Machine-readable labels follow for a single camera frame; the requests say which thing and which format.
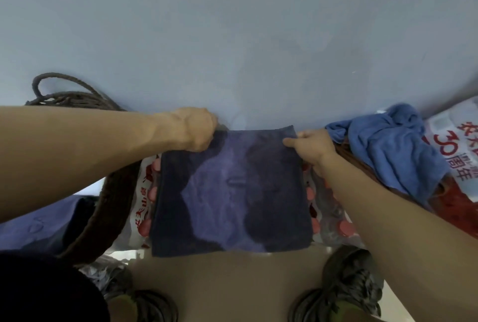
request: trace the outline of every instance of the white wall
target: white wall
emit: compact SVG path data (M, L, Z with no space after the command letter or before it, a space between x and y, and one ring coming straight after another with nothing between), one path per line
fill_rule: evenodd
M478 0L0 0L0 104L45 71L129 109L320 126L478 92ZM51 81L44 90L63 89Z

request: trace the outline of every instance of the foot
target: foot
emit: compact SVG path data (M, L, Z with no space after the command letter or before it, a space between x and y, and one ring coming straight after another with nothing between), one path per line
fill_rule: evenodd
M289 322L328 322L337 312L338 301L360 307L380 317L378 302L382 298L380 277L370 252L343 246L327 260L322 272L322 288L302 295L289 312Z
M138 322L177 322L176 304L151 289L133 290L132 274L126 265L109 256L101 256L80 271L101 291L106 301L127 295L138 309Z

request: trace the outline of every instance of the blue cloth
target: blue cloth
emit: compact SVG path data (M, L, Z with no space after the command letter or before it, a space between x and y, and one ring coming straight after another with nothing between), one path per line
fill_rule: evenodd
M87 225L95 197L72 195L0 224L0 250L60 254Z
M282 144L292 126L216 131L201 153L165 152L153 215L152 255L306 248L312 223L301 159Z
M373 168L384 185L409 194L429 209L428 199L449 166L421 139L425 126L415 108L398 104L386 113L330 123L326 129L335 143L348 136L354 156Z

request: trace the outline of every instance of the tiled floor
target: tiled floor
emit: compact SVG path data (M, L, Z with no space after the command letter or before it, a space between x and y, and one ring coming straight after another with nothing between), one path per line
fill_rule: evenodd
M224 252L159 259L146 252L129 265L137 288L156 288L176 301L181 322L285 322L292 301L320 285L329 253L330 248L310 247L270 255ZM386 321L412 321L388 286L381 306Z

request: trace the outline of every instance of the forearm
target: forearm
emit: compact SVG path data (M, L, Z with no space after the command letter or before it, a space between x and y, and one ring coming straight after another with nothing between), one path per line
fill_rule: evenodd
M336 154L326 155L320 170L416 321L477 317L477 240L389 192Z
M170 150L176 127L170 114L0 107L0 222Z

